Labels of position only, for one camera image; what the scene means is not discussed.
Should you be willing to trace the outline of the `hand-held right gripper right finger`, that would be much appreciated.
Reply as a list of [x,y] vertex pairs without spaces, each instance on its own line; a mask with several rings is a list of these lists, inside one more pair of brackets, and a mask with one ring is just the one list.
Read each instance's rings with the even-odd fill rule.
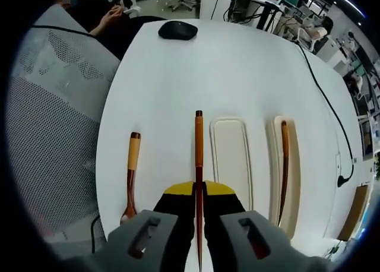
[[299,271],[300,253],[228,186],[203,183],[204,236],[214,271]]

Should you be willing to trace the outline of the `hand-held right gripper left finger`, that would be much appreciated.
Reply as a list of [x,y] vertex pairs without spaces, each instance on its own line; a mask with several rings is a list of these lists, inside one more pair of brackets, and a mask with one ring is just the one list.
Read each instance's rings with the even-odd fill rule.
[[194,237],[195,184],[166,189],[154,210],[126,219],[97,254],[100,271],[184,271]]

